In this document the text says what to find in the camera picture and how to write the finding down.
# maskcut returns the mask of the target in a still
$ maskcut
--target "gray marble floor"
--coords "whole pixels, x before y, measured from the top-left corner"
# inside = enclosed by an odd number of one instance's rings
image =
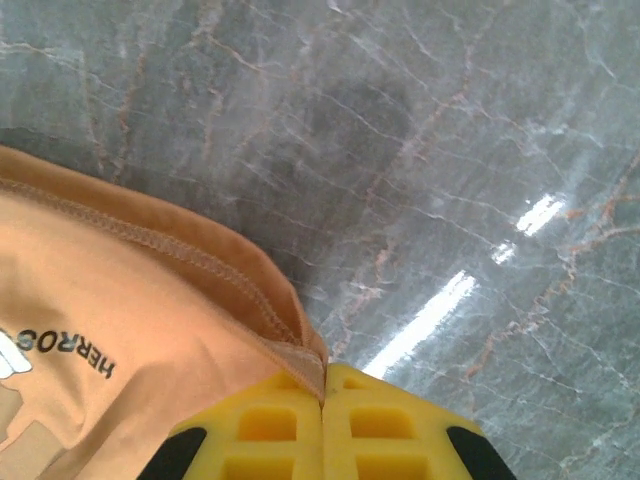
[[[248,236],[522,479],[640,478],[640,2],[0,0],[0,142]]]

